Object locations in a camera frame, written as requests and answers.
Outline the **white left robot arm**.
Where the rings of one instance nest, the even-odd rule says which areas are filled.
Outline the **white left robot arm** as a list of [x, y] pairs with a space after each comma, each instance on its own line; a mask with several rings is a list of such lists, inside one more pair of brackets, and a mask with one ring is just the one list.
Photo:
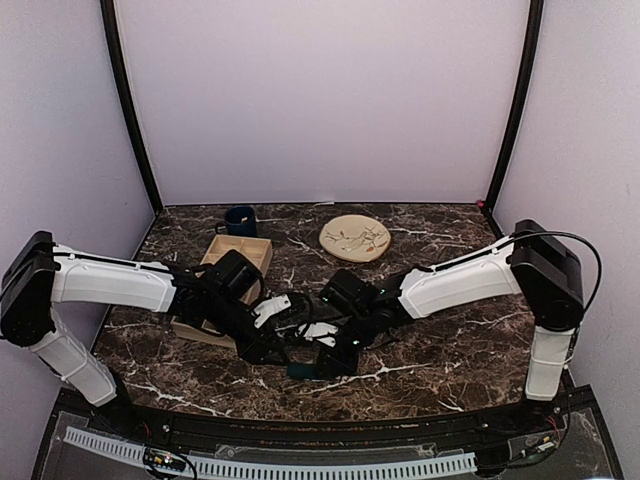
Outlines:
[[215, 263], [185, 267], [89, 254], [38, 231], [2, 278], [1, 337], [36, 354], [92, 406], [102, 408], [103, 421], [117, 434], [131, 436], [141, 427], [140, 412], [127, 403], [114, 373], [60, 319], [55, 305], [109, 304], [189, 322], [206, 320], [235, 342], [245, 361], [287, 364], [282, 342], [266, 323], [290, 308], [290, 298], [242, 300], [253, 286], [263, 285], [261, 271], [236, 250]]

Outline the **wooden compartment box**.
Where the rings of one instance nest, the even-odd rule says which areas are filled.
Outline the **wooden compartment box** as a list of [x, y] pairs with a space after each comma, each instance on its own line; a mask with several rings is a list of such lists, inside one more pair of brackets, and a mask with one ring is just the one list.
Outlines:
[[[266, 277], [273, 257], [273, 247], [269, 239], [241, 237], [219, 234], [216, 235], [205, 252], [201, 263], [214, 264], [220, 260], [228, 251], [236, 250], [253, 263]], [[182, 318], [173, 317], [170, 325], [174, 333], [181, 339], [202, 342], [217, 347], [234, 349], [235, 341], [218, 332], [214, 325], [203, 320], [199, 327], [188, 325]]]

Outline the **dark green sock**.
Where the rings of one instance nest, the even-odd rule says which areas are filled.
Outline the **dark green sock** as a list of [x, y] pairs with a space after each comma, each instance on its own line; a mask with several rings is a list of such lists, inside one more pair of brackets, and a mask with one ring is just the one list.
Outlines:
[[289, 364], [286, 374], [291, 379], [298, 381], [312, 380], [316, 378], [316, 367], [312, 364]]

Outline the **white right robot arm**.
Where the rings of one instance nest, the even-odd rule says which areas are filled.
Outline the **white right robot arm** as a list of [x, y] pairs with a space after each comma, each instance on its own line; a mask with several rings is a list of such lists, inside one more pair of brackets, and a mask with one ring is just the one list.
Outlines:
[[566, 246], [571, 240], [602, 259], [587, 239], [546, 230], [531, 219], [514, 231], [472, 253], [432, 266], [416, 265], [379, 284], [368, 283], [347, 269], [338, 270], [321, 290], [320, 299], [345, 316], [321, 347], [312, 371], [329, 380], [351, 376], [362, 350], [382, 333], [435, 313], [490, 298], [520, 295], [534, 317], [525, 400], [510, 413], [521, 434], [534, 432], [549, 416], [562, 372], [593, 296], [583, 293], [581, 261]]

